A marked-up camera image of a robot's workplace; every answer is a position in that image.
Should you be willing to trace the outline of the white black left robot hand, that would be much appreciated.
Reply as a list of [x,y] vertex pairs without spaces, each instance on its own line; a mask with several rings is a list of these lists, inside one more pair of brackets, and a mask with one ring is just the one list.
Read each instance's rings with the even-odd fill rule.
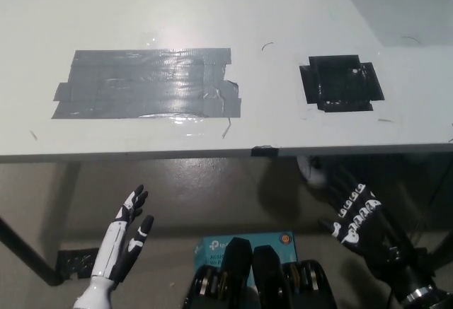
[[143,185],[139,185],[123,202],[105,233],[91,272],[92,277],[103,277],[116,284],[125,280],[154,222],[153,216],[145,216],[132,238],[126,239],[127,230],[142,213],[147,197],[148,192]]

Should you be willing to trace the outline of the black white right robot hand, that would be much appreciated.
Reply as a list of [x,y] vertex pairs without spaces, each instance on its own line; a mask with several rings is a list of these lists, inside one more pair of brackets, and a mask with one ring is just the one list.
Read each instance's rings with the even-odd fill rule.
[[419,252],[406,232],[368,186],[356,181],[329,188],[334,220],[321,219],[342,246],[361,256],[372,275],[387,284],[398,302],[435,288],[432,274],[419,263]]

